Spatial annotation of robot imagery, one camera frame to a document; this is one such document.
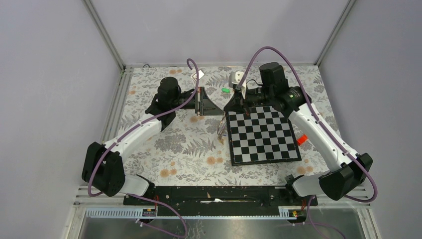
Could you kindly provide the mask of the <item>silver keyring with clips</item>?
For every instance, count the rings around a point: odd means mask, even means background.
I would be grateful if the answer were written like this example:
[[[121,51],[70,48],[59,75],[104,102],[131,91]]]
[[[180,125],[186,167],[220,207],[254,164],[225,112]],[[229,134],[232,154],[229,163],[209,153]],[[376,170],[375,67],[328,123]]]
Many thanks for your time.
[[[225,132],[226,132],[226,116],[223,115],[217,127],[217,139],[219,143],[221,143],[222,145],[224,145]]]

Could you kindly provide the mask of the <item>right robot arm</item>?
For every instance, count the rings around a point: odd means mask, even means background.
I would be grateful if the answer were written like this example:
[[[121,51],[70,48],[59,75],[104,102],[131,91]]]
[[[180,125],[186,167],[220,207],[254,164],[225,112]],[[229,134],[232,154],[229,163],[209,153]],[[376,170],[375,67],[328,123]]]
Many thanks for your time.
[[[368,153],[358,153],[347,144],[320,115],[315,105],[305,92],[302,83],[291,87],[285,76],[284,68],[277,62],[263,64],[259,67],[262,83],[259,87],[248,89],[246,72],[232,72],[229,85],[234,95],[225,105],[224,111],[249,113],[254,107],[271,106],[297,126],[311,141],[325,160],[328,172],[300,176],[288,182],[285,192],[288,203],[298,205],[305,196],[325,194],[338,201],[348,198],[348,193],[368,179],[373,159]]]

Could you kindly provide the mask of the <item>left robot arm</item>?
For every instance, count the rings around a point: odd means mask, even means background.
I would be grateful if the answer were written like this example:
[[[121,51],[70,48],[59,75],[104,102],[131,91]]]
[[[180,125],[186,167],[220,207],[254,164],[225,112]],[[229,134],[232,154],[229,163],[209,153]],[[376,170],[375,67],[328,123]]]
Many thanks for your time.
[[[200,116],[224,114],[203,87],[195,86],[182,92],[176,78],[163,78],[151,105],[138,122],[105,143],[89,145],[82,170],[82,179],[88,183],[88,195],[134,194],[141,204],[150,204],[154,200],[152,183],[142,176],[126,175],[124,161],[146,140],[168,127],[179,109],[194,110]]]

